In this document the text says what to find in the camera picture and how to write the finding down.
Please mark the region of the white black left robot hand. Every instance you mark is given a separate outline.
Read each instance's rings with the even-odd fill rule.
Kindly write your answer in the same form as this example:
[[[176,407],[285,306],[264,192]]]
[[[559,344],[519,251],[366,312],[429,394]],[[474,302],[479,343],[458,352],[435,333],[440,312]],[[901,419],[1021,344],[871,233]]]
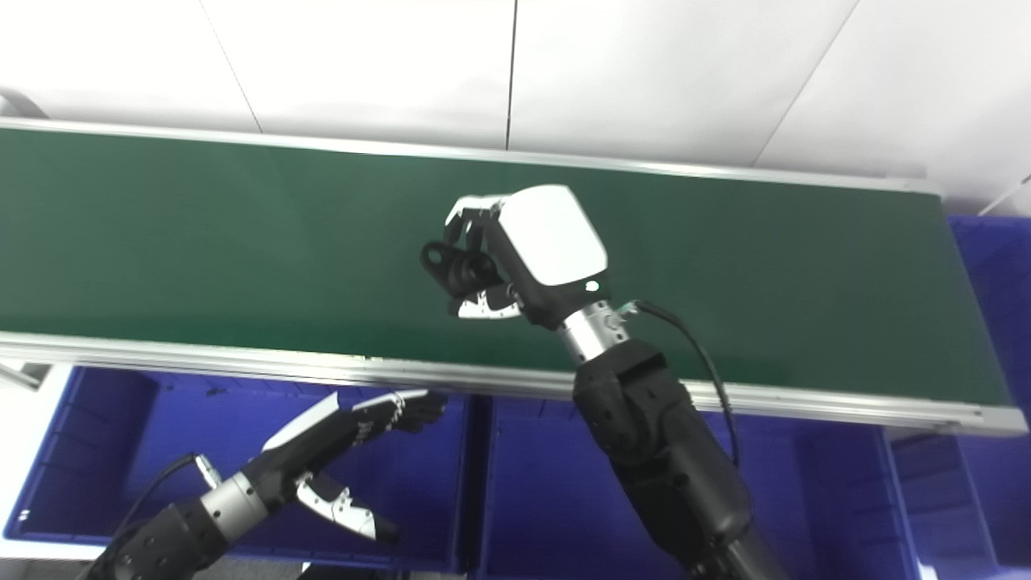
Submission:
[[[257,458],[242,468],[246,490],[270,516],[287,504],[301,503],[339,528],[397,544],[398,526],[354,499],[325,468],[386,433],[419,433],[438,422],[447,403],[445,394],[427,389],[384,393],[353,405],[330,394],[274,433]]]

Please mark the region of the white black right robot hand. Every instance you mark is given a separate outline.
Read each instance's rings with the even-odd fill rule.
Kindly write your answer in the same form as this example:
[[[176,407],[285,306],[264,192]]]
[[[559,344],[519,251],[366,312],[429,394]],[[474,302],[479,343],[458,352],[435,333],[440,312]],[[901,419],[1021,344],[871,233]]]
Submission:
[[[423,267],[461,319],[522,316],[551,331],[611,298],[608,254],[571,187],[542,184],[454,203]]]

